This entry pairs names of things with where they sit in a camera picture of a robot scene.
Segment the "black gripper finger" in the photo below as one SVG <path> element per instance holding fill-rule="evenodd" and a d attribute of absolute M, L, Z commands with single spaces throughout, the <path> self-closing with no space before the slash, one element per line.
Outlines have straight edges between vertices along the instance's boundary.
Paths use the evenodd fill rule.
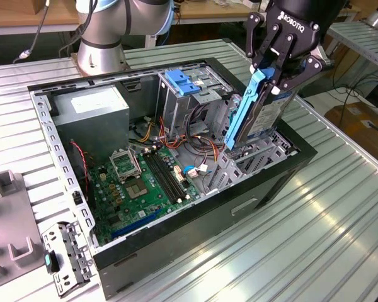
<path fill-rule="evenodd" d="M 270 79 L 270 92 L 287 92 L 300 87 L 324 69 L 324 59 L 313 51 L 318 40 L 311 41 L 297 36 L 278 36 L 271 44 L 278 53 L 275 72 Z"/>
<path fill-rule="evenodd" d="M 266 27 L 266 37 L 261 45 L 256 44 L 258 29 L 265 22 L 263 15 L 259 13 L 250 13 L 246 22 L 246 56 L 252 60 L 255 69 L 264 69 L 272 65 L 273 60 L 278 57 L 276 53 L 270 50 L 273 43 L 277 40 L 282 31 L 280 23 L 274 23 Z"/>

